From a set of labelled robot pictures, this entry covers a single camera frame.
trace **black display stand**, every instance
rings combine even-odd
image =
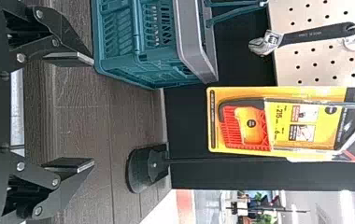
[[[214,14],[224,10],[228,8],[215,8]],[[220,81],[208,86],[275,86],[272,57],[260,58],[248,48],[248,42],[263,36],[267,28],[265,10],[216,25]],[[206,127],[208,86],[164,90],[169,153],[164,154],[161,173],[165,175],[170,167],[173,189],[355,191],[355,164],[352,163],[292,163],[280,158],[210,153]],[[165,145],[157,146],[160,147],[166,149]],[[142,163],[142,171],[147,172],[143,164],[151,166],[151,162]],[[154,183],[149,182],[150,175],[146,172],[147,181],[142,187]]]

